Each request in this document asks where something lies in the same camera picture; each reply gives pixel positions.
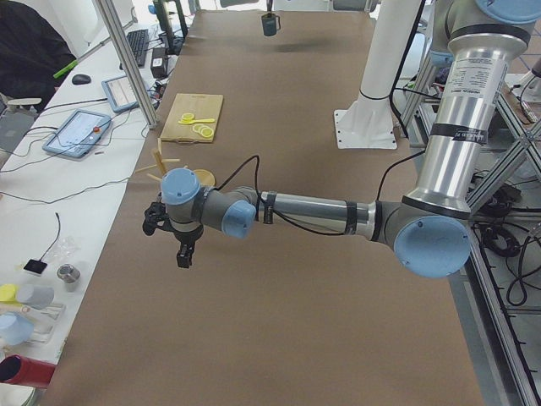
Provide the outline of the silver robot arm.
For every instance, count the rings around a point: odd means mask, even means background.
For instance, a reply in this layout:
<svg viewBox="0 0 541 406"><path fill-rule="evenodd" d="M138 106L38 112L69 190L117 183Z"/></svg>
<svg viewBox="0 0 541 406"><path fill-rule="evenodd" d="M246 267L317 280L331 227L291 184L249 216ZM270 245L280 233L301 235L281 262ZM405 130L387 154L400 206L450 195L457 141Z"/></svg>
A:
<svg viewBox="0 0 541 406"><path fill-rule="evenodd" d="M245 237L254 220L275 217L325 236L362 235L385 244L411 272L446 277L470 255L466 193L488 139L505 74L527 49L540 17L537 1L444 1L436 9L433 43L452 55L451 71L429 133L413 190L398 202L370 204L261 192L240 187L223 193L204 186L187 168L161 181L163 227L180 243L177 263L192 263L205 227Z"/></svg>

